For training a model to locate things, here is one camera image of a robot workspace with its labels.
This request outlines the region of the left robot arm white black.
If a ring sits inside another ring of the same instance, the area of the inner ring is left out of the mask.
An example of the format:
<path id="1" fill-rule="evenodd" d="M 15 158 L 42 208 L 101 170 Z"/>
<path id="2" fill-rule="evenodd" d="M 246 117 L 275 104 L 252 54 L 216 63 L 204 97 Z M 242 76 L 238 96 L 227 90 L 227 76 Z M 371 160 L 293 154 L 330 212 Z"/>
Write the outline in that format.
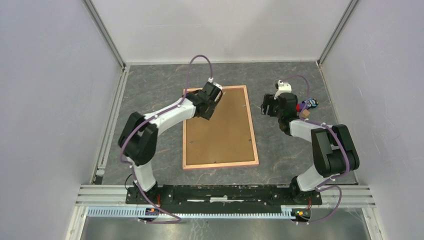
<path id="1" fill-rule="evenodd" d="M 151 113 L 133 112 L 127 119 L 118 139 L 123 163 L 129 164 L 139 188 L 138 197 L 145 204 L 157 198 L 154 188 L 152 159 L 157 150 L 159 136 L 169 128 L 192 118 L 209 120 L 223 96 L 223 87 L 208 80 L 203 88 L 188 91 L 174 103 Z"/>

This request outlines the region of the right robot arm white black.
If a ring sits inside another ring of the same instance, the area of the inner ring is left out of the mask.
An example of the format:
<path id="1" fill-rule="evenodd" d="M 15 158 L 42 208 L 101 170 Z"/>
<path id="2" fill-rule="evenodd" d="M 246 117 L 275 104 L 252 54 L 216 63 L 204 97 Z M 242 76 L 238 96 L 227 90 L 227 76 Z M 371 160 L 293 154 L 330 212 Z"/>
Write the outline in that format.
<path id="1" fill-rule="evenodd" d="M 327 125 L 301 119 L 298 98 L 293 93 L 265 94 L 261 104 L 264 115 L 276 117 L 286 135 L 303 139 L 312 146 L 312 166 L 295 176 L 289 185 L 289 199 L 302 204 L 309 193 L 322 189 L 330 181 L 357 170 L 360 159 L 348 127 Z"/>

